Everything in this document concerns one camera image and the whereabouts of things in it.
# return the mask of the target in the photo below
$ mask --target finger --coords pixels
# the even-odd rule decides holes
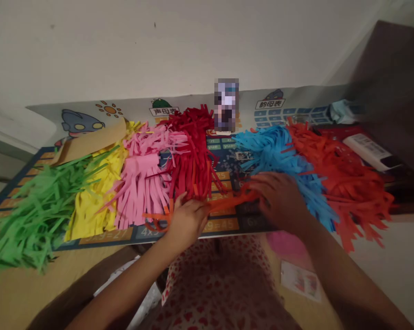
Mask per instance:
[[[199,226],[198,237],[201,236],[202,232],[205,229],[205,226],[207,225],[207,222],[208,222],[208,216],[202,219],[201,225]]]
[[[178,198],[175,201],[175,209],[178,209],[182,206],[182,200],[187,195],[187,192],[183,192],[181,195],[178,196]]]
[[[190,210],[192,212],[196,212],[199,208],[203,207],[205,203],[198,201],[196,199],[190,199],[188,202],[184,204],[184,207],[187,208],[187,210]]]
[[[289,175],[286,173],[277,173],[277,172],[263,172],[264,175],[269,176],[272,180],[276,180],[279,183],[287,184]]]
[[[273,190],[276,189],[276,187],[279,186],[279,182],[277,180],[273,180],[273,178],[267,174],[258,174],[251,177],[251,180],[255,180],[257,182],[266,184],[270,186]]]
[[[270,212],[270,207],[268,206],[266,199],[264,197],[260,198],[259,209],[265,215],[268,215]]]
[[[272,189],[272,187],[266,183],[258,183],[258,182],[251,182],[249,183],[249,186],[251,189],[257,190],[259,193],[261,193],[267,200],[272,204],[272,199],[275,195],[275,190]]]
[[[293,185],[295,185],[295,186],[298,186],[298,184],[297,184],[297,180],[296,180],[295,178],[293,178],[292,176],[290,176],[290,175],[288,175],[288,174],[285,174],[285,177],[286,177],[286,180],[287,180],[289,183],[291,183],[291,184],[293,184]]]
[[[208,213],[210,213],[210,206],[205,204],[194,212],[197,219],[205,218],[208,216]]]

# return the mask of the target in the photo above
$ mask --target small card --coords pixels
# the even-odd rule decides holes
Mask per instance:
[[[321,284],[317,275],[282,260],[282,285],[316,302],[321,302]]]

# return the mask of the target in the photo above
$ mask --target pink object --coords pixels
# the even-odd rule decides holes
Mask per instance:
[[[281,257],[303,258],[308,255],[306,247],[295,235],[286,231],[276,231],[266,234],[271,249]]]
[[[159,153],[169,149],[172,155],[177,154],[176,148],[187,145],[186,141],[183,132],[171,132],[166,126],[149,128],[147,123],[130,140],[124,140],[129,156],[124,162],[121,180],[112,188],[117,194],[104,206],[116,200],[118,229],[143,225],[143,213],[168,212],[171,178],[159,167]]]

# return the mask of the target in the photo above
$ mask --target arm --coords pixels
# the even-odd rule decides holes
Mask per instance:
[[[253,177],[262,213],[305,244],[325,293],[346,329],[413,329],[404,315],[307,210],[296,182],[279,173]]]
[[[72,321],[67,330],[125,329],[153,282],[181,252],[200,236],[207,223],[208,206],[185,194],[175,202],[169,231],[138,261],[107,286]]]

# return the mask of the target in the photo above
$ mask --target cartoon character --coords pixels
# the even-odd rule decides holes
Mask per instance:
[[[283,92],[279,89],[276,89],[274,92],[269,93],[263,100],[277,100],[283,98]]]
[[[171,108],[170,103],[163,99],[154,99],[152,102],[152,108]]]
[[[61,111],[61,117],[63,119],[61,125],[66,132],[69,132],[69,136],[58,140],[55,143],[55,146],[61,146],[63,141],[72,140],[80,135],[94,132],[105,127],[105,124],[98,119],[69,109],[63,109]]]

